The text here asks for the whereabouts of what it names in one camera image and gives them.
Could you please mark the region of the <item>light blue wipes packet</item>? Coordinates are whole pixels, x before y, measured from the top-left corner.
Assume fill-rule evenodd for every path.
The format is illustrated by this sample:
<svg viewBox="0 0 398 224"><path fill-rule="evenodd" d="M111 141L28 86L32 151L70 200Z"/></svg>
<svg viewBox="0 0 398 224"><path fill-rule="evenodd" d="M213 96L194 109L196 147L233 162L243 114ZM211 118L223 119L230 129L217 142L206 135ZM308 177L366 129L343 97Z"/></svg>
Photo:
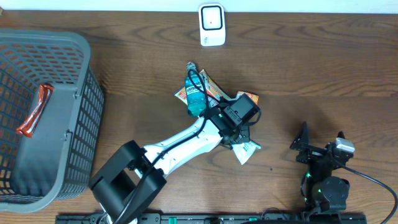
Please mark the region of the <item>light blue wipes packet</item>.
<svg viewBox="0 0 398 224"><path fill-rule="evenodd" d="M254 141L232 145L232 150L241 165L244 165L257 149L261 149L261 146Z"/></svg>

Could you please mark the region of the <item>small orange packet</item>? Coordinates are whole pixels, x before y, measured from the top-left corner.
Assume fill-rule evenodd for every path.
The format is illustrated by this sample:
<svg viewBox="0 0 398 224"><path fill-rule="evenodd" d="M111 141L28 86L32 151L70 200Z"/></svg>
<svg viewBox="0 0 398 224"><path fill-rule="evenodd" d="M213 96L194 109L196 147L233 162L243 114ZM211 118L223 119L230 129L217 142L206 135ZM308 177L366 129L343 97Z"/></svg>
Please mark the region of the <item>small orange packet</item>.
<svg viewBox="0 0 398 224"><path fill-rule="evenodd" d="M238 91L236 97L239 98L241 95L247 95L248 97L250 97L250 99L252 99L253 102L255 102L255 104L258 104L259 101L258 95L255 95L253 93L248 93L245 91Z"/></svg>

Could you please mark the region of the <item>blue mouthwash bottle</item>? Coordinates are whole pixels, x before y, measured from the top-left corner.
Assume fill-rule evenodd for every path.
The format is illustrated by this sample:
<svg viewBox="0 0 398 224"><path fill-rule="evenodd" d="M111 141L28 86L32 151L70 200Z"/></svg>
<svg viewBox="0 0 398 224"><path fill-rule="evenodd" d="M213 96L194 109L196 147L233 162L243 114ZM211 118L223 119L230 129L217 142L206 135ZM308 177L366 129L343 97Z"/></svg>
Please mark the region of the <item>blue mouthwash bottle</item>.
<svg viewBox="0 0 398 224"><path fill-rule="evenodd" d="M187 112L190 116L199 116L208 105L205 100L205 80L197 72L193 62L187 63L187 77L185 78L185 91L187 94Z"/></svg>

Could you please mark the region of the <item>cream snack bag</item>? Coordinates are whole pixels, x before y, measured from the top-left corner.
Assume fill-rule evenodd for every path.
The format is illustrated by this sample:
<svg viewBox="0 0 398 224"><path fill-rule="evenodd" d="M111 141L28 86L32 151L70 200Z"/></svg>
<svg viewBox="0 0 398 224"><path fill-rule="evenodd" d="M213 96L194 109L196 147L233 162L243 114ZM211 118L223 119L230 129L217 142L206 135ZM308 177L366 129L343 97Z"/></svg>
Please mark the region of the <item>cream snack bag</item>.
<svg viewBox="0 0 398 224"><path fill-rule="evenodd" d="M231 100L231 98L210 78L210 76L206 73L204 69L200 72L200 75L204 78L206 90L208 93L209 104L211 107L217 105L216 100L214 100L213 98L216 98L217 100L220 100L220 98L224 98L228 101ZM198 90L193 85L189 86L187 90L183 86L174 93L174 96L176 96L179 100L183 101L187 105L187 94L191 93L198 93Z"/></svg>

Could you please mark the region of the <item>red snack bar wrapper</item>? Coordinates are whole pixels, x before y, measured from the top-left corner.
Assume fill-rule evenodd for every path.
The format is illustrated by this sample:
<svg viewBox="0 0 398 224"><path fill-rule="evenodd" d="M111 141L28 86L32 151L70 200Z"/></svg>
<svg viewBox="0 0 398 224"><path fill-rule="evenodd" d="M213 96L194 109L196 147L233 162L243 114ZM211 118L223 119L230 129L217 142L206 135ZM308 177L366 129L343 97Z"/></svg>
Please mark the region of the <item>red snack bar wrapper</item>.
<svg viewBox="0 0 398 224"><path fill-rule="evenodd" d="M37 105L27 119L16 129L17 134L32 138L54 89L55 88L48 83L41 83L39 85Z"/></svg>

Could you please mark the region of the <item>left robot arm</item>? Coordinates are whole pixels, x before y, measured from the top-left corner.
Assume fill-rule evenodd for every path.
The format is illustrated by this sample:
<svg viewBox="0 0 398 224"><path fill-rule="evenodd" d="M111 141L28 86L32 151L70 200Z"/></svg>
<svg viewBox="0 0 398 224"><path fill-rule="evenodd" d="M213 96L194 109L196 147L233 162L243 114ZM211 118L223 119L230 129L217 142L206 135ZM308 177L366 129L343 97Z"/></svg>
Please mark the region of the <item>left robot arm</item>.
<svg viewBox="0 0 398 224"><path fill-rule="evenodd" d="M131 223L152 203L167 176L219 144L248 142L246 132L257 110L216 106L190 127L155 144L123 144L89 181L89 188L111 223Z"/></svg>

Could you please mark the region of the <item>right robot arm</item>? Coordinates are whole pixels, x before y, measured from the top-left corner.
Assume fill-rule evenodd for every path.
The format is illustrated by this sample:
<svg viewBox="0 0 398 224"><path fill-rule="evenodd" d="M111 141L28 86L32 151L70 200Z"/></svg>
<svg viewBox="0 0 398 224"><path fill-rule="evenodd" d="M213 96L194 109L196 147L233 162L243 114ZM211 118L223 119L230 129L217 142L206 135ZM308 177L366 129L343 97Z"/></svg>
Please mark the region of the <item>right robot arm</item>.
<svg viewBox="0 0 398 224"><path fill-rule="evenodd" d="M313 146L309 141L307 123L303 123L290 149L298 151L297 162L308 165L300 186L305 201L302 218L309 221L316 215L337 215L345 210L350 184L346 179L333 176L332 172L354 156L353 142L340 131L325 147Z"/></svg>

